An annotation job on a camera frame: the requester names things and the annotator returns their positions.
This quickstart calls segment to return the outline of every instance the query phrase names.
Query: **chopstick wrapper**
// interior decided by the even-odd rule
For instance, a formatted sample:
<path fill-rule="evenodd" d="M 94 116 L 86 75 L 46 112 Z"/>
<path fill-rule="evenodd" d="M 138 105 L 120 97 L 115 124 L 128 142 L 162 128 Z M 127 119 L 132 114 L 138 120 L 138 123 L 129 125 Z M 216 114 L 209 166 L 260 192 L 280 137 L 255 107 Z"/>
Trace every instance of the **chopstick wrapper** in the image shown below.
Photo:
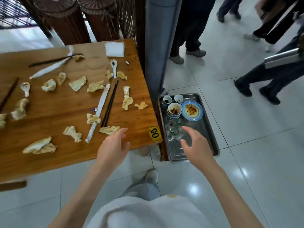
<path fill-rule="evenodd" d="M 73 48 L 73 46 L 71 46 L 71 45 L 68 45 L 68 47 L 69 47 L 70 52 L 69 52 L 67 55 L 68 55 L 68 56 L 71 56 L 71 55 L 73 55 L 73 53 L 74 53 L 74 48 Z M 66 58 L 66 59 L 64 59 L 64 60 L 62 60 L 62 61 L 56 62 L 55 64 L 53 64 L 53 65 L 51 65 L 51 66 L 49 66 L 49 67 L 47 67 L 47 68 L 44 68 L 44 69 L 38 71 L 37 73 L 35 73 L 33 76 L 30 76 L 29 78 L 30 78 L 30 79 L 36 78 L 36 77 L 40 77 L 40 76 L 42 76 L 42 75 L 44 75 L 44 74 L 46 74 L 46 73 L 49 73 L 49 72 L 53 71 L 54 69 L 57 69 L 57 68 L 59 68 L 60 66 L 62 66 L 62 65 L 63 65 L 66 61 L 68 61 L 69 59 L 70 59 L 70 57 L 69 57 L 69 58 Z"/>
<path fill-rule="evenodd" d="M 108 94 L 109 89 L 110 89 L 110 84 L 107 84 L 107 85 L 105 86 L 105 89 L 103 90 L 103 93 L 102 93 L 102 95 L 101 95 L 101 97 L 100 97 L 100 100 L 99 100 L 99 103 L 98 103 L 97 111 L 96 111 L 96 114 L 95 114 L 97 117 L 100 117 L 100 113 L 101 113 L 101 110 L 102 110 L 102 108 L 103 108 L 105 99 L 107 98 L 107 94 Z M 86 140 L 85 140 L 87 143 L 90 142 L 90 140 L 91 140 L 91 138 L 92 138 L 92 136 L 93 136 L 93 132 L 94 132 L 96 126 L 97 126 L 97 123 L 94 122 L 94 123 L 92 124 L 91 128 L 90 128 L 88 137 L 87 137 Z"/>
<path fill-rule="evenodd" d="M 105 53 L 107 57 L 123 57 L 125 54 L 124 42 L 105 43 Z"/>

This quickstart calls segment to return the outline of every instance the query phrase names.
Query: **brown coat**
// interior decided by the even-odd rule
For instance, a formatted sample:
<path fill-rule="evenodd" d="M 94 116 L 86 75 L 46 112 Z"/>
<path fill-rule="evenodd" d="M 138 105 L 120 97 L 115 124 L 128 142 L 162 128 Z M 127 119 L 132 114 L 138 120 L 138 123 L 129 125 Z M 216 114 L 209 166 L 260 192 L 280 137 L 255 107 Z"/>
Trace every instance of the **brown coat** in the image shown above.
<path fill-rule="evenodd" d="M 261 18 L 264 15 L 264 11 L 262 10 L 262 6 L 266 0 L 260 0 L 256 5 L 255 9 L 257 10 L 257 14 Z M 262 22 L 265 24 L 268 21 L 270 21 L 272 18 L 274 18 L 279 12 L 281 12 L 286 7 L 286 3 L 283 0 L 278 0 L 275 6 L 272 8 L 271 11 L 269 11 L 262 20 Z"/>

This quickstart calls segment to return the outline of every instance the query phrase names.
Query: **gray pillar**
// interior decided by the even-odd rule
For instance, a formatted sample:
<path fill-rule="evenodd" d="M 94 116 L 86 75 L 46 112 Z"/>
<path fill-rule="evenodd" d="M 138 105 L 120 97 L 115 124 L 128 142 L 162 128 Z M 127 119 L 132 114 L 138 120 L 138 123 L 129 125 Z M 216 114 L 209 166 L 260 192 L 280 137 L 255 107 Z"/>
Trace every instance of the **gray pillar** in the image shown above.
<path fill-rule="evenodd" d="M 181 3 L 182 0 L 146 0 L 146 84 L 154 106 L 163 91 Z"/>

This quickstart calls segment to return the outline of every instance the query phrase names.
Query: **tile floor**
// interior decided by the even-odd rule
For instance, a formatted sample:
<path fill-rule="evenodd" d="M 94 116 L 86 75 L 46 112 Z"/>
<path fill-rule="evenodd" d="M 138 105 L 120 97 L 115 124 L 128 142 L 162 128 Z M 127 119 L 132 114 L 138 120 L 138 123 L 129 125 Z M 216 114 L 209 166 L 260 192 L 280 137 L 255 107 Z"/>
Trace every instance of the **tile floor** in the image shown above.
<path fill-rule="evenodd" d="M 231 15 L 216 20 L 223 0 L 217 0 L 200 38 L 203 59 L 180 54 L 183 65 L 168 61 L 164 87 L 170 94 L 199 93 L 221 155 L 216 161 L 265 227 L 303 227 L 304 223 L 304 78 L 284 88 L 273 106 L 258 92 L 265 83 L 251 85 L 253 97 L 237 92 L 233 78 L 244 75 L 266 56 L 283 47 L 296 34 L 292 26 L 272 53 L 264 42 L 243 40 L 244 33 L 260 26 L 254 5 L 244 0 L 241 21 Z M 0 52 L 63 46 L 55 35 L 48 41 L 39 28 L 0 31 Z M 223 210 L 205 177 L 189 162 L 171 164 L 158 160 L 157 146 L 132 150 L 98 195 L 88 220 L 102 205 L 117 198 L 146 171 L 156 168 L 160 194 L 188 197 L 208 218 L 212 227 L 229 227 Z M 46 227 L 68 201 L 93 161 L 33 176 L 28 187 L 0 193 L 1 227 Z"/>

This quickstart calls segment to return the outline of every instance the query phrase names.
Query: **person's left hand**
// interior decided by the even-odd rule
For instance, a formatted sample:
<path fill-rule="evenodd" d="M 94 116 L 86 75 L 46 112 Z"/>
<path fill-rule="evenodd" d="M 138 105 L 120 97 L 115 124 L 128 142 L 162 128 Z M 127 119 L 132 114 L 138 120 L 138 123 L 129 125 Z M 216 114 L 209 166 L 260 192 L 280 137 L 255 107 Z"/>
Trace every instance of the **person's left hand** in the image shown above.
<path fill-rule="evenodd" d="M 302 33 L 302 34 L 300 35 L 300 38 L 299 38 L 299 40 L 298 40 L 298 43 L 299 43 L 299 48 L 304 50 L 304 33 Z"/>
<path fill-rule="evenodd" d="M 126 158 L 128 151 L 130 149 L 130 142 L 126 142 L 121 148 L 121 139 L 125 138 L 128 128 L 122 128 L 117 132 L 109 135 L 101 144 L 98 149 L 96 165 L 109 168 L 114 171 Z"/>

